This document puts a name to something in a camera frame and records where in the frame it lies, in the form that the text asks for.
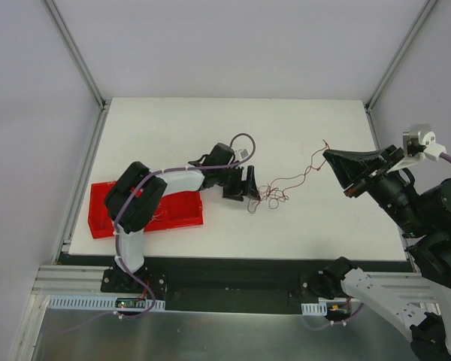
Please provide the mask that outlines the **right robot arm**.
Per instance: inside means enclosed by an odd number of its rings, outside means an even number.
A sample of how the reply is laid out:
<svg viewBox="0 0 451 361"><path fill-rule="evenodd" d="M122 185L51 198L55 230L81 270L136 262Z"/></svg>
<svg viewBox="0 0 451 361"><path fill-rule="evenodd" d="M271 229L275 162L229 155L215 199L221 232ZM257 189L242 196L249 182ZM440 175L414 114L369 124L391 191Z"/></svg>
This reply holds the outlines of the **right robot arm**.
<svg viewBox="0 0 451 361"><path fill-rule="evenodd" d="M309 291L324 299L358 299L394 326L418 359L451 360L451 178L419 194L409 168L397 169L405 155L395 146L372 152L326 149L323 156L345 196L369 194L405 238L416 239L406 251L428 281L440 312L399 298L343 256L308 280Z"/></svg>

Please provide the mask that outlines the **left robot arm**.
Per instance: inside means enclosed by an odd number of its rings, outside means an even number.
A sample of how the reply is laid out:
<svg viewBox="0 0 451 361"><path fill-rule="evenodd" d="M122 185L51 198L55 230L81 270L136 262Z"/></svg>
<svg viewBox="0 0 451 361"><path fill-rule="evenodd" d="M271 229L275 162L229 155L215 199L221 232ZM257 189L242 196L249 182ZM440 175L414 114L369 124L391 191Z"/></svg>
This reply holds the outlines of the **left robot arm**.
<svg viewBox="0 0 451 361"><path fill-rule="evenodd" d="M185 166L153 171L142 162L131 163L104 200L114 229L114 266L109 278L129 293L142 288L144 229L162 198L219 186L225 199L257 200L254 167L243 167L255 152L256 146L248 153L234 150L231 144L218 143L211 152Z"/></svg>

